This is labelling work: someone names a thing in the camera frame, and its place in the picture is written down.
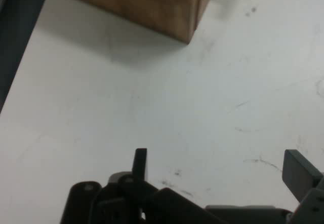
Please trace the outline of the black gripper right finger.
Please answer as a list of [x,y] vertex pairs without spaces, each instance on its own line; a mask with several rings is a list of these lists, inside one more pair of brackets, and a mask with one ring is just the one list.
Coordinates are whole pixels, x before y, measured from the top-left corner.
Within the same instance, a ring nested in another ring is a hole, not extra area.
[[298,150],[285,150],[282,180],[299,202],[287,223],[323,223],[323,173]]

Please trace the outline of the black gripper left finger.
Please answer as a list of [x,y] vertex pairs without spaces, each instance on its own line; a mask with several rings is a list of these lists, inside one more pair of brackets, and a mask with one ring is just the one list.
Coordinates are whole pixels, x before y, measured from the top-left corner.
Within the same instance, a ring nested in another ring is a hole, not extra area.
[[132,170],[111,175],[102,187],[95,181],[73,185],[61,223],[222,223],[222,219],[170,188],[145,180],[147,149],[135,151]]

